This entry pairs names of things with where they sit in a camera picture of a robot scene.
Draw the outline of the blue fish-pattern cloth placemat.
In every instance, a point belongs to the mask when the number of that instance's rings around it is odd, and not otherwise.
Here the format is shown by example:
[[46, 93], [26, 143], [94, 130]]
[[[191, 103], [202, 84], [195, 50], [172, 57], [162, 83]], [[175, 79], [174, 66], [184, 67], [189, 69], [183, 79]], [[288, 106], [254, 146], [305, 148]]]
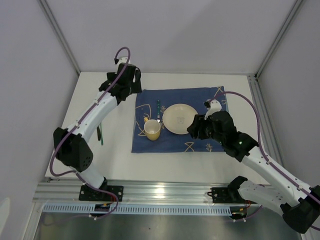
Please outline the blue fish-pattern cloth placemat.
[[144, 131], [144, 117], [157, 120], [157, 100], [160, 100], [160, 118], [164, 111], [174, 104], [186, 104], [198, 114], [204, 115], [207, 109], [205, 101], [216, 99], [223, 111], [228, 111], [226, 96], [222, 94], [224, 86], [185, 89], [143, 90], [135, 100], [135, 125], [131, 152], [142, 153], [183, 153], [183, 152], [223, 152], [221, 145], [214, 140], [192, 139], [189, 134], [174, 134], [161, 126], [157, 140], [149, 140]]

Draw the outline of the cream round plate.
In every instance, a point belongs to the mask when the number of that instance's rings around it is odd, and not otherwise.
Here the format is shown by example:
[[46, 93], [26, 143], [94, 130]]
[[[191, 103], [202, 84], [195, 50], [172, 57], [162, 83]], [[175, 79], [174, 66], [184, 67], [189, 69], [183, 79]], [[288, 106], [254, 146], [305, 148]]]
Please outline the cream round plate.
[[193, 123], [198, 112], [190, 105], [179, 103], [169, 106], [163, 113], [165, 128], [173, 134], [188, 134], [187, 128]]

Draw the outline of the metal spoon green handle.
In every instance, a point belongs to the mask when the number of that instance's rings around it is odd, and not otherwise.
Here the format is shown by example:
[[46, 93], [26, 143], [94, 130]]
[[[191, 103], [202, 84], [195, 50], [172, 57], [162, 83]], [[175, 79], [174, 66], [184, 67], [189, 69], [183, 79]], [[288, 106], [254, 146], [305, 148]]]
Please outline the metal spoon green handle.
[[157, 104], [157, 121], [158, 121], [158, 123], [161, 123], [161, 116], [160, 116], [161, 103], [160, 103], [160, 100], [157, 100], [156, 104]]

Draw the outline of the yellow plastic cup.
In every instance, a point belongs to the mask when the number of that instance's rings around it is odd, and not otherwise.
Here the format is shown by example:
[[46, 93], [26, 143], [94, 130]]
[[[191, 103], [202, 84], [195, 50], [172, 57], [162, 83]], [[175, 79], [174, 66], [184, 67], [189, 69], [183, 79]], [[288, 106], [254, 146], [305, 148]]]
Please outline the yellow plastic cup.
[[144, 117], [144, 132], [146, 137], [150, 141], [156, 141], [161, 134], [161, 124], [155, 119], [148, 119], [147, 117]]

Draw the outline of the iridescent green fork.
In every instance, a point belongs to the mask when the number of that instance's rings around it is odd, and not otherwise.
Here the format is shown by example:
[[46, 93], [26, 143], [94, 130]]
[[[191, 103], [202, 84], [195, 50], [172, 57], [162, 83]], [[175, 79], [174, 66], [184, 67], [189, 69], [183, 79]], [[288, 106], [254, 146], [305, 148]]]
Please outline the iridescent green fork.
[[99, 125], [99, 130], [100, 130], [100, 144], [103, 146], [104, 145], [104, 139], [103, 139], [103, 125], [102, 125], [102, 122]]

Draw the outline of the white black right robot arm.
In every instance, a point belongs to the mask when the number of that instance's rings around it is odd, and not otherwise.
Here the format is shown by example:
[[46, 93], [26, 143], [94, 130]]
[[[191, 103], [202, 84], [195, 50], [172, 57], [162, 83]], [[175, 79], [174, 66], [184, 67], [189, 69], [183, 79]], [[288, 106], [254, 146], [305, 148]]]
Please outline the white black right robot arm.
[[242, 199], [262, 205], [282, 216], [284, 222], [300, 234], [312, 228], [320, 216], [320, 187], [311, 187], [263, 153], [261, 145], [246, 133], [236, 129], [227, 111], [210, 116], [195, 115], [187, 128], [194, 139], [212, 139], [225, 153], [263, 177], [271, 187], [255, 184], [238, 176], [228, 185], [228, 198]]

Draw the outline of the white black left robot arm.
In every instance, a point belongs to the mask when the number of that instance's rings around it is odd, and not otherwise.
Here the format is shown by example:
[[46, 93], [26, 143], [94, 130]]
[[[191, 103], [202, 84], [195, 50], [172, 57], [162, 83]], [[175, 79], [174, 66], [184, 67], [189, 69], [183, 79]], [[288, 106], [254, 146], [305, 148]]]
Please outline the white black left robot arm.
[[52, 160], [59, 160], [90, 187], [90, 194], [101, 201], [108, 195], [107, 180], [93, 166], [94, 154], [89, 140], [104, 118], [132, 94], [142, 92], [141, 71], [129, 63], [118, 64], [116, 72], [108, 72], [106, 81], [85, 112], [66, 128], [58, 127], [53, 133]]

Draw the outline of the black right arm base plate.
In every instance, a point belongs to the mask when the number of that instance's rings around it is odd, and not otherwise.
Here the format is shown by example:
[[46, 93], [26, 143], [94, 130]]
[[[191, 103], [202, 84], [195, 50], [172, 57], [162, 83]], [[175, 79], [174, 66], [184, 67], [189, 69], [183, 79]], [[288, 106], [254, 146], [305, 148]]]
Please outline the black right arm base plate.
[[238, 197], [232, 196], [227, 187], [212, 187], [207, 195], [212, 198], [215, 204], [238, 204], [241, 201]]

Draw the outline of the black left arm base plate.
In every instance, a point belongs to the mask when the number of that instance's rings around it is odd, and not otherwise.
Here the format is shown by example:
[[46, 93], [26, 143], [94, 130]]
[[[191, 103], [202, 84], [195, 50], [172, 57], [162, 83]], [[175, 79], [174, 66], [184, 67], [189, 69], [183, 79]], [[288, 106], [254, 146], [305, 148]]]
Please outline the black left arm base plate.
[[[123, 199], [124, 187], [121, 185], [109, 185], [106, 191], [117, 196], [118, 201], [121, 202]], [[116, 198], [107, 193], [100, 192], [90, 188], [87, 185], [83, 185], [80, 188], [79, 201], [91, 201], [91, 202], [115, 202]]]

